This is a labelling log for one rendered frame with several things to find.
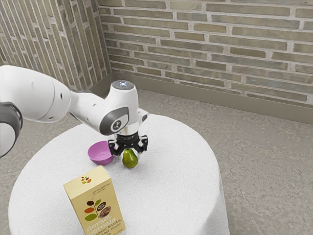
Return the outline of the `pink bowl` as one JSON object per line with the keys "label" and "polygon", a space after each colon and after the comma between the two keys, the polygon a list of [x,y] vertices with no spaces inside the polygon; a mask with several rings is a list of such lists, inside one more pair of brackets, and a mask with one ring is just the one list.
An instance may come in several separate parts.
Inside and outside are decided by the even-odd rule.
{"label": "pink bowl", "polygon": [[115,156],[110,152],[107,141],[94,143],[88,149],[88,157],[97,165],[109,165],[115,159]]}

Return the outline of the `green pear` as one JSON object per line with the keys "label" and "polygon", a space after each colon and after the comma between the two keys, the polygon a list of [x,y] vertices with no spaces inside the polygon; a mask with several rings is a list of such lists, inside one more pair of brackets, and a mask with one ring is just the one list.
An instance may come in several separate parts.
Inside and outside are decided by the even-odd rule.
{"label": "green pear", "polygon": [[134,168],[137,166],[138,158],[132,149],[125,149],[124,150],[122,163],[127,168]]}

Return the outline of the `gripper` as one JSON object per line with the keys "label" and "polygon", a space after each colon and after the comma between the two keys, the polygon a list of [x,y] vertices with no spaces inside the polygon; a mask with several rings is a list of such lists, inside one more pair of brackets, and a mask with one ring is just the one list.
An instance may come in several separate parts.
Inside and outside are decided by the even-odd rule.
{"label": "gripper", "polygon": [[132,135],[121,135],[117,134],[116,140],[108,140],[108,147],[110,153],[114,156],[120,156],[125,148],[135,148],[138,153],[147,151],[148,148],[148,137],[147,135],[140,136],[138,133]]}

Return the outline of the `yellow cereal box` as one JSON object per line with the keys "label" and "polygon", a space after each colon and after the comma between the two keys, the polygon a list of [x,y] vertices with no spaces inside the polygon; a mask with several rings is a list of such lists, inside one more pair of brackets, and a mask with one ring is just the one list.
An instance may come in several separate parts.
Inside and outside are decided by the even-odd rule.
{"label": "yellow cereal box", "polygon": [[85,235],[118,235],[126,229],[112,179],[103,166],[63,187]]}

